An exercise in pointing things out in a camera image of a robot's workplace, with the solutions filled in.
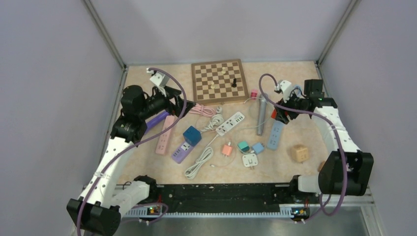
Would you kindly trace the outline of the red cube socket adapter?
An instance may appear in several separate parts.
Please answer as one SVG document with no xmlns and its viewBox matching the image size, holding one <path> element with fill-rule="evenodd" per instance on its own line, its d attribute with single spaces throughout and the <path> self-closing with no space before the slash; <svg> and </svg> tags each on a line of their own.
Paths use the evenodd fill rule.
<svg viewBox="0 0 417 236">
<path fill-rule="evenodd" d="M 280 120 L 279 112 L 276 109 L 272 111 L 271 118 L 274 120 Z"/>
</svg>

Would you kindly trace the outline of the wooden cube socket adapter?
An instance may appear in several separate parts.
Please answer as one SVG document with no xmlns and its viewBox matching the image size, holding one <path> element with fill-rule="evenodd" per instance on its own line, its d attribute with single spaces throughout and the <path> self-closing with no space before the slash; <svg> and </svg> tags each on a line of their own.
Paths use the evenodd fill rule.
<svg viewBox="0 0 417 236">
<path fill-rule="evenodd" d="M 294 145 L 290 149 L 291 158 L 298 162 L 307 161 L 310 158 L 309 149 L 305 145 Z"/>
</svg>

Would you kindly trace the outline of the blue cube socket adapter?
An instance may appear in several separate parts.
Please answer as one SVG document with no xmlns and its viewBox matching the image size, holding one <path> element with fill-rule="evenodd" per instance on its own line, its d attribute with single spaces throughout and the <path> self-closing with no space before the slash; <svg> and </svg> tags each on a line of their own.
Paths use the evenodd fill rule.
<svg viewBox="0 0 417 236">
<path fill-rule="evenodd" d="M 202 139 L 201 132 L 194 126 L 188 127 L 183 132 L 183 137 L 184 140 L 193 147 L 195 147 Z"/>
</svg>

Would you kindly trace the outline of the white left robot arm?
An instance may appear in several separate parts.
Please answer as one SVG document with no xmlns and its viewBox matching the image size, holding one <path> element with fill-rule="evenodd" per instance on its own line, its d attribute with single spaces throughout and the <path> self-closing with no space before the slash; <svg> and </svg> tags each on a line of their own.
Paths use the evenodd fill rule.
<svg viewBox="0 0 417 236">
<path fill-rule="evenodd" d="M 93 173 L 92 179 L 76 199 L 70 199 L 66 210 L 76 234 L 84 231 L 101 236 L 112 236 L 121 219 L 137 203 L 152 203 L 158 191 L 149 183 L 133 181 L 125 190 L 114 193 L 117 181 L 134 148 L 152 138 L 142 139 L 146 120 L 162 111 L 183 118 L 195 106 L 188 101 L 182 86 L 154 86 L 152 95 L 146 96 L 141 86 L 128 86 L 122 91 L 121 114 L 114 123 L 107 148 Z"/>
</svg>

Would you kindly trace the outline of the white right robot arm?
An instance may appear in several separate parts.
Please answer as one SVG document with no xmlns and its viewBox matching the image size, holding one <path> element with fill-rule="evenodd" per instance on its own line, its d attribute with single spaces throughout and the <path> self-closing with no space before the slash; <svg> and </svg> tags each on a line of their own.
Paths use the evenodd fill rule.
<svg viewBox="0 0 417 236">
<path fill-rule="evenodd" d="M 299 114 L 308 114 L 316 124 L 329 156 L 314 175 L 297 177 L 297 184 L 288 189 L 289 198 L 301 203 L 310 193 L 347 196 L 365 194 L 374 164 L 372 154 L 363 152 L 353 142 L 342 123 L 333 98 L 325 97 L 322 80 L 306 80 L 304 94 L 297 95 L 291 82 L 281 80 L 276 93 L 283 95 L 276 106 L 276 120 L 288 124 Z"/>
</svg>

